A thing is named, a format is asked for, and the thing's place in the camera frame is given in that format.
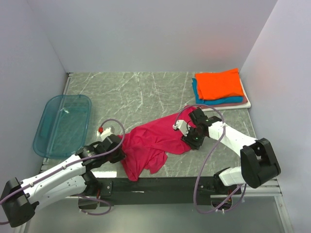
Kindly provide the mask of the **pink t-shirt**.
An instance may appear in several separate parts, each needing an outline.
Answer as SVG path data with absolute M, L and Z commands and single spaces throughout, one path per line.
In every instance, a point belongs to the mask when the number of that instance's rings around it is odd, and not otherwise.
M 181 140 L 182 133 L 173 129 L 176 118 L 190 121 L 190 107 L 182 112 L 168 115 L 132 129 L 125 135 L 122 150 L 126 158 L 121 161 L 131 181 L 137 181 L 143 170 L 157 173 L 167 161 L 167 153 L 181 155 L 190 151 L 190 146 Z

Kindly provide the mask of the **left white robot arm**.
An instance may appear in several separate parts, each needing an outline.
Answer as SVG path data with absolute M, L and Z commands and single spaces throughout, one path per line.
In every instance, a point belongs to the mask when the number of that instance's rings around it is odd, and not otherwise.
M 19 181 L 6 182 L 0 205 L 7 221 L 3 225 L 18 227 L 29 221 L 36 210 L 47 202 L 56 202 L 65 196 L 98 195 L 103 185 L 92 170 L 104 163 L 116 163 L 125 158 L 121 149 L 123 139 L 112 134 L 103 141 L 84 146 L 67 160 L 41 174 Z

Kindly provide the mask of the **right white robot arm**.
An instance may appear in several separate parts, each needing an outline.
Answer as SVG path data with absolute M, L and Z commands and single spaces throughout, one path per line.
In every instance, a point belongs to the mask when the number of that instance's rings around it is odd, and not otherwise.
M 281 173 L 268 139 L 247 136 L 217 116 L 207 117 L 200 108 L 191 111 L 189 117 L 192 126 L 184 120 L 177 120 L 173 129 L 182 133 L 182 141 L 192 150 L 198 150 L 208 137 L 222 143 L 240 158 L 240 166 L 225 168 L 214 174 L 213 188 L 217 193 L 223 194 L 230 186 L 239 184 L 258 188 Z

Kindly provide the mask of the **teal transparent plastic bin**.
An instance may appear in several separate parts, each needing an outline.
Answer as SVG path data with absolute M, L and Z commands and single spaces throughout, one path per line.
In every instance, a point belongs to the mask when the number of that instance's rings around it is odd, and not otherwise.
M 58 95 L 43 111 L 33 141 L 34 152 L 43 158 L 65 159 L 86 140 L 92 103 L 85 95 Z

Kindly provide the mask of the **folded orange t-shirt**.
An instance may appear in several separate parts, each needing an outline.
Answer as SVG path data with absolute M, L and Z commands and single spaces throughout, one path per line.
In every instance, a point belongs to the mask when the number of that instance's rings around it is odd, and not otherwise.
M 218 100 L 244 96 L 237 68 L 218 73 L 196 73 L 195 79 L 200 99 Z

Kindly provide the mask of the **folded blue t-shirt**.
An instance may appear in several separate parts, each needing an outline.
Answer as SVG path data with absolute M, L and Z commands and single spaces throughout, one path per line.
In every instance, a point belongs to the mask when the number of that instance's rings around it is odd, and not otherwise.
M 192 89 L 195 95 L 195 101 L 197 104 L 206 104 L 211 106 L 223 105 L 223 106 L 234 106 L 239 104 L 245 104 L 248 102 L 247 98 L 241 96 L 233 96 L 227 98 L 221 98 L 217 100 L 202 100 L 199 98 L 198 90 L 197 90 L 197 80 L 192 78 Z

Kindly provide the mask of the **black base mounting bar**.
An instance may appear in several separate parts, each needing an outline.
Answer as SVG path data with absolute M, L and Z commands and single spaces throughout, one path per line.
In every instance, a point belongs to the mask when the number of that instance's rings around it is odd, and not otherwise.
M 192 203 L 196 177 L 98 178 L 84 196 L 99 197 L 114 205 Z M 211 205 L 211 196 L 229 195 L 237 185 L 224 186 L 216 176 L 201 177 L 196 191 L 198 205 Z

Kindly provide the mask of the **folded mauve t-shirt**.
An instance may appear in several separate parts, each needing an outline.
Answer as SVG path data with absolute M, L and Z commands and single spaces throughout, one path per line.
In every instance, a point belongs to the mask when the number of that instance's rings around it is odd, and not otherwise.
M 243 97 L 227 97 L 217 100 L 202 100 L 198 96 L 195 96 L 196 104 L 205 104 L 212 107 L 227 107 L 227 106 L 238 106 L 248 103 L 248 99 Z

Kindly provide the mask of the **folded white t-shirt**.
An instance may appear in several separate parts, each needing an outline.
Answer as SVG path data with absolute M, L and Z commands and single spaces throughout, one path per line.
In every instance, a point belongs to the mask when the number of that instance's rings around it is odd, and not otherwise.
M 244 96 L 248 99 L 248 103 L 246 104 L 243 104 L 243 105 L 238 105 L 238 106 L 227 106 L 227 107 L 214 107 L 215 109 L 217 110 L 232 110 L 232 109 L 248 109 L 251 107 L 251 102 L 246 94 L 246 91 L 244 89 L 244 86 L 243 86 L 243 83 L 242 81 L 240 80 L 240 83 L 241 83 L 241 87 L 242 87 L 242 90 L 243 90 L 243 93 L 244 93 Z M 193 91 L 195 90 L 194 92 L 194 95 L 195 96 L 199 96 L 197 94 L 197 90 L 195 88 L 193 88 Z M 203 106 L 201 107 L 203 112 L 210 112 L 210 111 L 213 111 L 213 109 L 209 108 L 209 107 L 206 107 L 206 106 Z

